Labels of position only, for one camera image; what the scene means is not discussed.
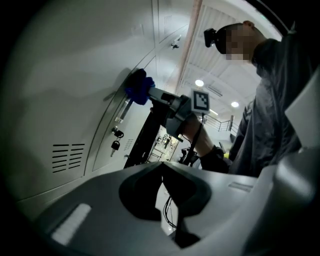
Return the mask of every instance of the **person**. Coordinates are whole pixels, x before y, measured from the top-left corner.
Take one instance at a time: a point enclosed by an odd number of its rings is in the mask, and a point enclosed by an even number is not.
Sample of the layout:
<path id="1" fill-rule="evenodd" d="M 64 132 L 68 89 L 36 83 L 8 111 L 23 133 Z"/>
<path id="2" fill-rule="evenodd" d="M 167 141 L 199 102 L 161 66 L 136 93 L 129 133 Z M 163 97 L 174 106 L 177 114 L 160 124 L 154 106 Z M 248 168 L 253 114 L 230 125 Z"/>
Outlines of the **person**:
<path id="1" fill-rule="evenodd" d="M 215 42 L 227 59 L 253 64 L 261 82 L 250 106 L 248 120 L 242 120 L 231 164 L 223 151 L 212 144 L 205 128 L 201 129 L 195 150 L 204 170 L 258 177 L 262 169 L 277 164 L 285 155 L 301 148 L 285 110 L 299 95 L 317 64 L 312 60 L 305 38 L 291 32 L 281 41 L 267 39 L 251 21 L 221 28 Z M 183 135 L 191 142 L 201 123 L 195 116 L 185 121 Z"/>

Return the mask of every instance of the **white locker door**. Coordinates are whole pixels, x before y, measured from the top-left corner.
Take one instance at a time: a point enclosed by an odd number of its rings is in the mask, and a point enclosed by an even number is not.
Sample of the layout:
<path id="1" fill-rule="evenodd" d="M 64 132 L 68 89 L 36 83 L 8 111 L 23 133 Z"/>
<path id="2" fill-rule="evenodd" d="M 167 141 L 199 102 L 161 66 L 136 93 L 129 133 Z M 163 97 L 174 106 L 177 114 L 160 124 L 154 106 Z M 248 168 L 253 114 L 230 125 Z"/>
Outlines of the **white locker door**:
<path id="1" fill-rule="evenodd" d="M 148 77 L 157 77 L 156 71 L 156 58 L 153 58 L 144 69 Z M 103 168 L 103 173 L 111 173 L 114 171 L 122 170 L 126 164 L 127 157 L 136 139 L 145 124 L 145 121 L 150 113 L 152 103 L 150 100 L 145 105 L 138 105 L 133 103 L 130 107 L 125 119 L 122 123 L 115 122 L 114 119 L 105 132 L 101 142 L 93 171 Z M 117 139 L 112 133 L 112 128 L 117 126 L 123 132 L 124 137 L 120 140 L 120 147 L 111 157 L 113 141 Z"/>
<path id="2" fill-rule="evenodd" d="M 159 43 L 190 22 L 194 0 L 158 0 Z"/>
<path id="3" fill-rule="evenodd" d="M 158 71 L 158 83 L 159 89 L 164 89 L 164 86 L 168 79 L 171 77 L 173 71 L 177 68 L 177 65 L 182 56 L 186 36 L 188 32 L 188 26 L 175 33 L 173 40 L 169 41 L 157 54 L 157 71 Z M 181 36 L 178 41 L 179 48 L 172 49 L 171 43 L 175 38 Z"/>
<path id="4" fill-rule="evenodd" d="M 114 93 L 154 47 L 151 0 L 50 1 L 32 19 L 0 100 L 1 169 L 17 200 L 84 175 Z"/>

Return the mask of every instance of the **ceiling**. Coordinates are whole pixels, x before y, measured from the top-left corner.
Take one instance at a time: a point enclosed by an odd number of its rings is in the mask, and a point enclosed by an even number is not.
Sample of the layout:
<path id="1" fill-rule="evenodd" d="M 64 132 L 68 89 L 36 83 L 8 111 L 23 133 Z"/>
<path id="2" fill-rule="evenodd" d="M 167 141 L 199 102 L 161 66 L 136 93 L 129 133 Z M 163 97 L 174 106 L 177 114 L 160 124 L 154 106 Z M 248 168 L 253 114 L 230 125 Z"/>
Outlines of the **ceiling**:
<path id="1" fill-rule="evenodd" d="M 178 95 L 190 95 L 191 89 L 208 92 L 210 109 L 218 113 L 211 115 L 221 122 L 228 120 L 231 115 L 235 116 L 236 123 L 240 122 L 244 107 L 255 97 L 260 77 L 252 64 L 226 60 L 216 47 L 207 48 L 203 32 L 209 28 L 218 30 L 245 20 L 253 21 L 266 37 L 281 39 L 273 25 L 247 2 L 203 0 L 191 47 L 177 87 Z M 196 80 L 202 80 L 204 86 L 196 86 Z M 232 102 L 238 102 L 239 107 L 233 108 Z"/>

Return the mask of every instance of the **gray jacket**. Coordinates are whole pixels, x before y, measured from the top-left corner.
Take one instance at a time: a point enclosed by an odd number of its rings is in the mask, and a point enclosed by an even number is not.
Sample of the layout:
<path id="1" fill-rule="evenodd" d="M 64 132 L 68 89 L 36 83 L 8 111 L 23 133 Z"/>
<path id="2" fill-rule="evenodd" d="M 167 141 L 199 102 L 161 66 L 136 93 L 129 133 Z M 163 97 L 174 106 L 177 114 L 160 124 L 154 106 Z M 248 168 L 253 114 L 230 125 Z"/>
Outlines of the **gray jacket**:
<path id="1" fill-rule="evenodd" d="M 261 83 L 256 89 L 246 131 L 237 134 L 243 142 L 236 156 L 233 154 L 230 166 L 217 164 L 222 159 L 215 147 L 201 158 L 203 169 L 258 177 L 264 167 L 277 164 L 283 156 L 299 150 L 300 141 L 285 110 L 314 71 L 308 50 L 297 33 L 288 34 L 281 42 L 268 39 L 256 47 L 252 63 Z"/>

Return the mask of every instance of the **hand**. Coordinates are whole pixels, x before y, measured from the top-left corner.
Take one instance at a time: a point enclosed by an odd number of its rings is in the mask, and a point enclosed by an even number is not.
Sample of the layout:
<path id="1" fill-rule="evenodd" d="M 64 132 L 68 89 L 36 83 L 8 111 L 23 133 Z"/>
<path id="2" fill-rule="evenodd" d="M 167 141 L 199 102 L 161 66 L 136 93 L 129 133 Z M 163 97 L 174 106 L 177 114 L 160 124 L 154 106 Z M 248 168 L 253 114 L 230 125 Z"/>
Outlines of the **hand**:
<path id="1" fill-rule="evenodd" d="M 192 114 L 183 122 L 182 125 L 182 134 L 185 135 L 192 143 L 199 130 L 199 127 L 202 125 L 201 122 L 194 114 Z M 200 157 L 203 157 L 208 154 L 213 147 L 214 144 L 211 142 L 205 127 L 202 127 L 194 149 L 197 151 Z"/>

